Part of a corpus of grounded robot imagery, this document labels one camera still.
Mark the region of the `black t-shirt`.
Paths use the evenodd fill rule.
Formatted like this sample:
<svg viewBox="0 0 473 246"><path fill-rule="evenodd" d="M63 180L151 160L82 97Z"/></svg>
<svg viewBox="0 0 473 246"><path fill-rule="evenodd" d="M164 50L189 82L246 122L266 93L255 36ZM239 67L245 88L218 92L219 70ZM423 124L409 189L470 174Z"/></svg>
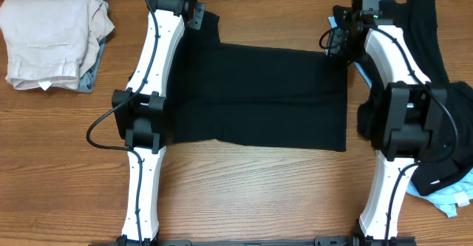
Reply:
<svg viewBox="0 0 473 246"><path fill-rule="evenodd" d="M207 12L184 33L168 82L173 141L347 148L347 64L322 52L220 40Z"/></svg>

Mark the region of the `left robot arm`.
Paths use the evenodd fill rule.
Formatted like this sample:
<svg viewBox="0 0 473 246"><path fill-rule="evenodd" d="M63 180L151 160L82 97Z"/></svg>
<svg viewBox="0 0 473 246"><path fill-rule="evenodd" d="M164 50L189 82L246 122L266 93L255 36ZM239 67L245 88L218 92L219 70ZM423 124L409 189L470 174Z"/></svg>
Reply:
<svg viewBox="0 0 473 246"><path fill-rule="evenodd" d="M148 28L137 68L112 107L129 158L126 219L116 245L154 245L157 196L166 153L166 89L174 54L186 28L198 30L205 5L198 0L146 0Z"/></svg>

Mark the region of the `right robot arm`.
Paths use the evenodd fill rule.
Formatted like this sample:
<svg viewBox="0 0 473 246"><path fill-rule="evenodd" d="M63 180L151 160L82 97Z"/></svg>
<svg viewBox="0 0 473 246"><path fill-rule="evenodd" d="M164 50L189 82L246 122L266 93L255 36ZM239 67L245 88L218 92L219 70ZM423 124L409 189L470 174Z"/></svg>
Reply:
<svg viewBox="0 0 473 246"><path fill-rule="evenodd" d="M448 115L446 90L423 74L404 41L404 31L381 11L379 0L352 0L346 24L329 29L320 43L327 54L372 60L383 83L371 144L376 169L367 204L350 236L320 236L315 245L414 245L398 235L398 217L412 175L434 149Z"/></svg>

